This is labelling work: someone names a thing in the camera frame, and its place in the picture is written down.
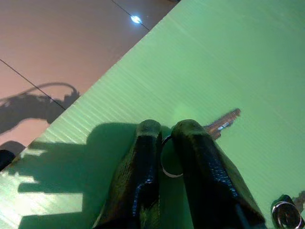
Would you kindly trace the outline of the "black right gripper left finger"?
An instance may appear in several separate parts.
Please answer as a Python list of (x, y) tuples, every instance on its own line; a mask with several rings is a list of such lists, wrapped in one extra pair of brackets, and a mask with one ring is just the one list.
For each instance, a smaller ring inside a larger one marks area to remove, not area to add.
[(92, 229), (160, 229), (160, 123), (139, 123), (129, 152), (117, 166)]

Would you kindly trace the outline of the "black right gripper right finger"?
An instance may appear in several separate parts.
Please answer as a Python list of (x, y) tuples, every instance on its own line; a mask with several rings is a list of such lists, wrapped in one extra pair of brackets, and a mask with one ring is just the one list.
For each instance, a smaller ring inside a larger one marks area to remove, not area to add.
[(194, 229), (266, 229), (237, 167), (198, 122), (178, 122), (171, 136)]

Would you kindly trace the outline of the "brass key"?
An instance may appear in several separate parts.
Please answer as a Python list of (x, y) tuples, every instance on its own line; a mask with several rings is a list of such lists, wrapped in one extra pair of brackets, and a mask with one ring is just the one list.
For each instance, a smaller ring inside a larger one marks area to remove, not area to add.
[(230, 127), (234, 121), (240, 116), (241, 110), (236, 108), (209, 125), (203, 126), (205, 131), (213, 138), (213, 140), (218, 139), (221, 136), (221, 131)]

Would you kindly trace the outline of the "green corrugated plastic board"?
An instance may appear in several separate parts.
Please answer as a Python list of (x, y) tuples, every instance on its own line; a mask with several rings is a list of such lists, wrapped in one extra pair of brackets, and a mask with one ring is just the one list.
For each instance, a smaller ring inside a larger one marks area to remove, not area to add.
[(218, 145), (275, 229), (305, 190), (305, 0), (186, 0), (0, 173), (0, 229), (91, 229), (136, 125), (241, 117)]

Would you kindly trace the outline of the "black rounded object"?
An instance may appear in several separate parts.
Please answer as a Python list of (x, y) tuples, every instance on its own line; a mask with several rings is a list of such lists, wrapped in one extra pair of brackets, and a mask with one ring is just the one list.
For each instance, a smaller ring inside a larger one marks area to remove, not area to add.
[(0, 171), (7, 167), (15, 157), (15, 154), (11, 151), (5, 149), (0, 150)]

